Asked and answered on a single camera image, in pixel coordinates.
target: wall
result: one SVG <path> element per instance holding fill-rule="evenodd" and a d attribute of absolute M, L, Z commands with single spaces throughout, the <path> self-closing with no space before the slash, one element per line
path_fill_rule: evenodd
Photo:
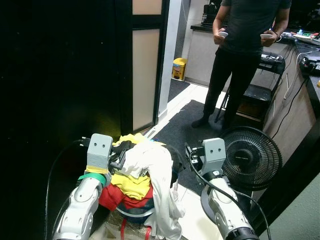
<path fill-rule="evenodd" d="M 273 240 L 318 240 L 320 239 L 320 174 L 271 224 Z M 267 240 L 265 231 L 260 240 Z"/>
<path fill-rule="evenodd" d="M 181 1 L 179 25 L 178 25 L 178 32 L 176 36 L 175 51 L 174 51 L 174 59 L 181 58 L 182 56 L 182 49 L 184 47 L 184 42 L 185 42 L 190 3 L 191 3 L 191 0 Z"/>
<path fill-rule="evenodd" d="M 43 239 L 49 170 L 63 148 L 93 133 L 121 135 L 114 3 L 0 2 L 2 172 L 15 176 L 3 176 L 8 239 Z M 60 155 L 51 175 L 49 233 L 86 161 L 79 144 Z"/>
<path fill-rule="evenodd" d="M 189 48 L 191 44 L 192 31 L 191 25 L 200 24 L 202 15 L 204 13 L 204 5 L 208 4 L 207 0 L 191 0 L 189 13 L 187 16 L 187 23 L 185 28 L 185 35 L 183 41 L 182 58 L 187 59 L 189 55 Z"/>
<path fill-rule="evenodd" d="M 167 103 L 170 90 L 172 66 L 175 56 L 175 48 L 180 17 L 181 0 L 171 0 L 166 29 L 163 69 L 161 77 L 161 92 L 159 99 L 158 119 L 167 115 Z"/>

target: electronic device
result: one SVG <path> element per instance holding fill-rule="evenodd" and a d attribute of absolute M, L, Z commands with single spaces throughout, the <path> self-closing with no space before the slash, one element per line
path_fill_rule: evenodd
<path fill-rule="evenodd" d="M 304 57 L 300 63 L 301 70 L 314 76 L 320 76 L 320 59 Z"/>
<path fill-rule="evenodd" d="M 219 36 L 224 37 L 224 38 L 228 36 L 228 33 L 225 31 L 220 31 L 218 34 L 219 34 Z"/>
<path fill-rule="evenodd" d="M 260 34 L 260 37 L 261 37 L 262 39 L 270 39 L 270 38 L 272 38 L 272 34 L 263 33 L 263 34 Z"/>
<path fill-rule="evenodd" d="M 275 65 L 281 64 L 283 57 L 281 55 L 274 55 L 274 53 L 269 54 L 261 54 L 260 64 L 267 64 L 267 65 Z"/>

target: floor mat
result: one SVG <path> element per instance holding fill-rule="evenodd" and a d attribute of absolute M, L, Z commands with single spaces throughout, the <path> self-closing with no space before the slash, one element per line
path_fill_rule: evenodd
<path fill-rule="evenodd" d="M 179 93 L 185 90 L 189 85 L 190 83 L 186 81 L 179 81 L 171 78 L 168 102 L 174 99 Z"/>
<path fill-rule="evenodd" d="M 203 108 L 204 104 L 191 100 L 154 137 L 154 139 L 171 145 L 179 151 L 182 158 L 185 160 L 184 164 L 186 169 L 180 172 L 178 182 L 198 195 L 201 194 L 204 185 L 200 180 L 197 180 L 196 174 L 191 171 L 189 162 L 185 159 L 185 143 L 191 148 L 200 147 L 201 143 L 199 141 L 219 137 L 222 132 L 222 120 L 224 115 L 224 111 L 222 111 L 218 122 L 215 123 L 214 121 L 218 113 L 218 109 L 216 108 L 214 114 L 210 116 L 208 124 L 199 128 L 192 128 L 191 123 L 202 117 Z M 237 115 L 232 122 L 232 125 L 256 127 L 257 123 L 251 119 Z"/>

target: black t-shirt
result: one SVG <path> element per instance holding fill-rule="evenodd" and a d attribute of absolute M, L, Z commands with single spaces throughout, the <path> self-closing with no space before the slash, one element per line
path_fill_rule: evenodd
<path fill-rule="evenodd" d="M 241 55 L 260 55 L 260 34 L 272 27 L 279 9 L 288 9 L 291 0 L 222 0 L 231 6 L 225 38 L 220 47 Z"/>

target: yellow trash bin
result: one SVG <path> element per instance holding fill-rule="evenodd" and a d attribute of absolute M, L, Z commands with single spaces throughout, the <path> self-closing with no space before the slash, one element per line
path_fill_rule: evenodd
<path fill-rule="evenodd" d="M 183 80 L 185 77 L 185 69 L 186 69 L 187 59 L 185 58 L 176 58 L 173 61 L 172 67 L 172 78 Z"/>

